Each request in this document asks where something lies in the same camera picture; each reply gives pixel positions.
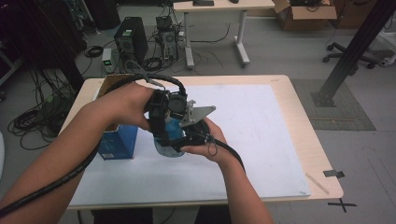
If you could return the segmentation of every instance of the forearm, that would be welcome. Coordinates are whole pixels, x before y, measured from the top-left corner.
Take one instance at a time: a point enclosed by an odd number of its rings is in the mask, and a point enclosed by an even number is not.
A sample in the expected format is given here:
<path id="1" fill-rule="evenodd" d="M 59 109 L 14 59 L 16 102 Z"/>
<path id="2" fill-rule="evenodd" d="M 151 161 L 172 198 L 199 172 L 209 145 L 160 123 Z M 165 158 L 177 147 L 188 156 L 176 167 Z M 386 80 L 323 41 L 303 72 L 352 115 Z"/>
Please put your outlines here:
<path id="1" fill-rule="evenodd" d="M 110 123 L 107 116 L 100 114 L 100 111 L 94 111 L 95 108 L 93 104 L 86 105 L 76 114 L 66 129 L 18 179 L 0 202 L 0 207 L 47 186 L 72 171 L 88 157 Z M 0 219 L 0 222 L 56 223 L 73 197 L 81 177 L 82 174 Z"/>
<path id="2" fill-rule="evenodd" d="M 224 176 L 233 224 L 273 223 L 271 215 L 251 186 L 239 162 L 232 159 L 219 167 Z"/>

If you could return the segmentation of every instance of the desk leg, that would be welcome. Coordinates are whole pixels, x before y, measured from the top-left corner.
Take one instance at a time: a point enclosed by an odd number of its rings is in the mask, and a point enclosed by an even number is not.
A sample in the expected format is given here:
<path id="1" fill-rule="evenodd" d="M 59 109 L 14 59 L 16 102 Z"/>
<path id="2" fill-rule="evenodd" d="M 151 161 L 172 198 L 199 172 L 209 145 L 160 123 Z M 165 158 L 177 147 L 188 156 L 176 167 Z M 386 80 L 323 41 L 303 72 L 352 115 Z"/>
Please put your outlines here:
<path id="1" fill-rule="evenodd" d="M 192 58 L 192 49 L 191 49 L 191 42 L 190 42 L 190 28 L 188 25 L 188 16 L 189 13 L 184 13 L 184 35 L 185 35 L 185 50 L 186 50 L 186 62 L 187 67 L 189 69 L 194 68 L 194 59 Z"/>
<path id="2" fill-rule="evenodd" d="M 234 37 L 236 46 L 238 47 L 239 54 L 241 55 L 241 58 L 242 58 L 242 66 L 243 67 L 245 67 L 247 64 L 250 64 L 250 59 L 248 58 L 247 52 L 245 51 L 245 47 L 242 44 L 242 37 L 244 35 L 246 17 L 247 17 L 247 11 L 243 10 L 241 12 L 241 17 L 239 19 L 238 36 Z"/>

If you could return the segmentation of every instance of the blue box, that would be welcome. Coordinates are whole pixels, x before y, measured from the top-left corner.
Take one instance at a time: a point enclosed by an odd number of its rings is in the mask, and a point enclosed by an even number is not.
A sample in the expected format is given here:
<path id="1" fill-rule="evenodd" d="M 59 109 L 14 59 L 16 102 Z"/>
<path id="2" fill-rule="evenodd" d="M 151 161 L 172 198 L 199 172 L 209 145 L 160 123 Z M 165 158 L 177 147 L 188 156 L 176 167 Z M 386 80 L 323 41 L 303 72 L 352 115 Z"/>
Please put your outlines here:
<path id="1" fill-rule="evenodd" d="M 118 125 L 114 131 L 103 133 L 99 154 L 106 160 L 132 159 L 138 128 L 133 125 Z"/>
<path id="2" fill-rule="evenodd" d="M 98 92 L 97 98 L 118 81 L 131 75 L 108 75 Z M 138 127 L 133 125 L 112 124 L 102 135 L 98 153 L 106 160 L 132 159 L 134 157 L 134 143 Z"/>

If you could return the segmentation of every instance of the pencil line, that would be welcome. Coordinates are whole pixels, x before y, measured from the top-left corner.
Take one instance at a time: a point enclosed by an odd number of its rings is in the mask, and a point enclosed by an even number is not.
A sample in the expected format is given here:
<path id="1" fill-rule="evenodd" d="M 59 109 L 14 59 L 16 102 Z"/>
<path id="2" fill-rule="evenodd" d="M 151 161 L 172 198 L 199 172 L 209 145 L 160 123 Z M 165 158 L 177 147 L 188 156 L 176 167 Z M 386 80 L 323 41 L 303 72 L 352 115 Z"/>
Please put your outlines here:
<path id="1" fill-rule="evenodd" d="M 305 174 L 306 175 L 306 177 L 308 177 L 312 182 L 314 182 L 314 184 L 316 185 L 316 186 L 318 186 L 318 188 L 320 188 L 321 190 L 323 190 L 323 192 L 325 192 L 327 195 L 329 195 L 330 194 L 330 192 L 327 190 L 327 189 L 325 189 L 312 175 L 309 175 L 309 174 Z"/>
<path id="2" fill-rule="evenodd" d="M 374 173 L 375 173 L 375 175 L 376 175 L 376 178 L 379 180 L 379 183 L 381 184 L 381 186 L 382 186 L 382 188 L 384 189 L 385 193 L 388 195 L 388 198 L 389 198 L 390 201 L 392 202 L 393 207 L 396 209 L 396 204 L 395 204 L 395 202 L 394 202 L 394 201 L 392 200 L 392 198 L 390 197 L 387 188 L 385 188 L 384 183 L 382 183 L 381 178 L 379 178 L 379 175 L 378 175 L 378 173 L 376 172 L 376 170 L 375 170 L 373 164 L 371 163 L 370 159 L 367 159 L 367 161 L 369 161 L 369 163 L 370 163 L 370 165 L 371 165 L 371 167 L 372 167 L 372 169 L 373 169 L 373 171 L 374 171 Z"/>
<path id="3" fill-rule="evenodd" d="M 387 174 L 388 174 L 388 176 L 390 177 L 390 179 L 392 180 L 393 184 L 396 186 L 396 182 L 395 182 L 395 180 L 393 179 L 393 177 L 390 175 L 390 172 L 389 172 L 389 170 L 387 169 L 387 167 L 385 166 L 384 162 L 382 162 L 381 159 L 379 159 L 379 161 L 381 162 L 381 164 L 382 164 L 382 166 L 384 167 L 385 171 L 387 171 Z"/>

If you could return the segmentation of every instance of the office chair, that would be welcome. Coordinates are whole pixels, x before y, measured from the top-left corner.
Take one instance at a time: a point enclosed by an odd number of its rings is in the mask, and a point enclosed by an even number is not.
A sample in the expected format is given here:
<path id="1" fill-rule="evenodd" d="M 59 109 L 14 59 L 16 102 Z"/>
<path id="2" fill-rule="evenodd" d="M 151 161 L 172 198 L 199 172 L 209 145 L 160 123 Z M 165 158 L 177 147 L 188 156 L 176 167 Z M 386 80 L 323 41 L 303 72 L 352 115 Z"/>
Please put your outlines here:
<path id="1" fill-rule="evenodd" d="M 344 48 L 343 46 L 341 46 L 338 43 L 333 42 L 332 44 L 330 44 L 329 46 L 327 46 L 327 50 L 333 50 L 334 48 L 338 49 L 341 51 L 341 53 L 332 53 L 332 54 L 328 54 L 326 57 L 324 57 L 322 59 L 322 61 L 324 63 L 328 63 L 330 58 L 341 58 L 341 56 L 343 55 L 344 51 L 346 50 L 346 48 Z M 372 59 L 372 58 L 368 58 L 366 56 L 361 56 L 360 58 L 361 61 L 364 61 L 367 64 L 367 68 L 368 69 L 373 69 L 375 68 L 375 65 L 378 64 L 378 60 L 376 59 Z M 350 76 L 354 75 L 356 73 L 356 71 L 358 71 L 359 67 L 358 64 L 356 63 L 355 66 L 353 67 L 353 70 L 350 72 Z"/>

